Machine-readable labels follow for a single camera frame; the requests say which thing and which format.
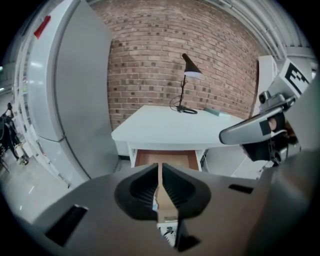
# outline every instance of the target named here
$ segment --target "wooden drawer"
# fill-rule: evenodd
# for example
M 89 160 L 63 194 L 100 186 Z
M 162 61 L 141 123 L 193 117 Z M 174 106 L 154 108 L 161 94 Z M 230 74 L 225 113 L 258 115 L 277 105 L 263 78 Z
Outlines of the wooden drawer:
M 153 163 L 173 164 L 199 171 L 197 156 L 194 150 L 137 150 L 135 167 Z

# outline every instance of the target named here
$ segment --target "white refrigerator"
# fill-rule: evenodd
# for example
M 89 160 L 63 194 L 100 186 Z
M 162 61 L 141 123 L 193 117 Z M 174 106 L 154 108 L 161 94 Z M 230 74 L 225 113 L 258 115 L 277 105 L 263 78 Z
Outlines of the white refrigerator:
M 114 172 L 107 72 L 112 34 L 86 1 L 64 0 L 30 50 L 32 125 L 61 177 L 77 187 Z

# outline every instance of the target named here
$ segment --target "white floor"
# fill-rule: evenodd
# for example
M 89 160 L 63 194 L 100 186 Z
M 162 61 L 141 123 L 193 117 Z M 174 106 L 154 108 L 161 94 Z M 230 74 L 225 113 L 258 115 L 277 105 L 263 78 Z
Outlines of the white floor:
M 67 194 L 68 189 L 54 178 L 32 157 L 24 166 L 16 162 L 10 151 L 3 157 L 10 173 L 0 170 L 2 192 L 13 213 L 29 223 L 50 205 Z M 121 161 L 115 171 L 130 166 L 129 161 Z

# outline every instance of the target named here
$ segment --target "black desk lamp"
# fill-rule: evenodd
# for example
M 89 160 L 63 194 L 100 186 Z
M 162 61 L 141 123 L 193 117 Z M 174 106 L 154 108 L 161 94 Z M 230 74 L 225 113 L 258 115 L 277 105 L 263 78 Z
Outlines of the black desk lamp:
M 182 58 L 185 60 L 185 70 L 184 70 L 184 78 L 183 82 L 181 83 L 181 95 L 180 95 L 180 100 L 179 100 L 179 105 L 175 106 L 178 112 L 184 112 L 188 114 L 197 114 L 198 112 L 191 109 L 187 108 L 186 106 L 181 105 L 181 102 L 184 98 L 184 89 L 186 85 L 186 77 L 191 77 L 191 78 L 199 78 L 201 77 L 202 73 L 200 69 L 192 62 L 192 60 L 189 58 L 187 54 L 182 54 Z

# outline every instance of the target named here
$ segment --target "brick wall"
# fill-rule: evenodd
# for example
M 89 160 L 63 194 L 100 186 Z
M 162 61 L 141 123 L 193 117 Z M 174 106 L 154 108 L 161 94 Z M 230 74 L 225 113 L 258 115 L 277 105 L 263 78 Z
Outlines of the brick wall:
M 113 33 L 108 66 L 112 129 L 145 104 L 169 106 L 180 94 L 187 53 L 203 73 L 183 104 L 246 119 L 262 47 L 229 14 L 199 0 L 102 0 L 92 8 Z

